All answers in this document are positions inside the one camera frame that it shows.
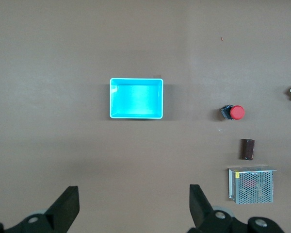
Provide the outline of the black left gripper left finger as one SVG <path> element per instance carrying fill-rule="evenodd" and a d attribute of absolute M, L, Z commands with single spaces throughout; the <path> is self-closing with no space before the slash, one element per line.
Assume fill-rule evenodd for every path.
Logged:
<path fill-rule="evenodd" d="M 6 233 L 66 233 L 80 211 L 79 189 L 69 186 L 43 213 L 26 217 Z"/>

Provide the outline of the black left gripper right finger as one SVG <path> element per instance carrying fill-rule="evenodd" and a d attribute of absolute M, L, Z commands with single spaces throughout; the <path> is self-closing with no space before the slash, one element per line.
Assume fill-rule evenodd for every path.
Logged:
<path fill-rule="evenodd" d="M 232 232 L 232 217 L 223 210 L 214 210 L 198 184 L 190 185 L 189 208 L 195 227 L 188 233 Z"/>

